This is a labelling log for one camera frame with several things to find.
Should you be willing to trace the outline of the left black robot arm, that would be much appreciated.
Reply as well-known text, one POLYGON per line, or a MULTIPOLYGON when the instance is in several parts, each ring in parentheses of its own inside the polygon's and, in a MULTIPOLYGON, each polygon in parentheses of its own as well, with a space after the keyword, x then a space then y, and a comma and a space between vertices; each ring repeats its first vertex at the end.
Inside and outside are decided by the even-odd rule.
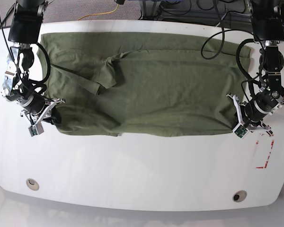
POLYGON ((278 45, 284 42, 284 31, 278 10, 279 1, 247 0, 245 5, 249 10, 253 37, 239 44, 236 63, 246 78, 244 82, 248 86, 250 97, 242 102, 237 95, 227 95, 236 108, 236 122, 232 131, 241 139, 255 131, 264 131, 272 136, 271 127, 264 123, 264 118, 284 106, 284 87, 281 81, 284 57, 278 49, 278 45), (254 78, 247 73, 240 61, 241 49, 249 43, 259 43, 261 46, 259 68, 254 78))

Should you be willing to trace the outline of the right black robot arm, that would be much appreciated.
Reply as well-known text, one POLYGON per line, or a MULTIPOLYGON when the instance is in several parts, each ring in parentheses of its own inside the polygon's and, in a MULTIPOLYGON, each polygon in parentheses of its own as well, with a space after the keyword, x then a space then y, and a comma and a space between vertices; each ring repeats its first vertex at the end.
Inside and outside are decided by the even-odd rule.
POLYGON ((56 105, 65 102, 63 98, 44 96, 51 64, 48 53, 38 42, 38 38, 47 5, 46 0, 17 0, 13 5, 14 14, 9 35, 4 37, 6 43, 12 42, 13 45, 7 47, 7 69, 1 94, 7 101, 16 102, 23 108, 20 115, 28 119, 31 136, 44 132, 42 122, 60 124, 62 119, 56 105), (35 61, 33 44, 37 45, 45 56, 46 72, 42 80, 29 77, 29 69, 35 61))

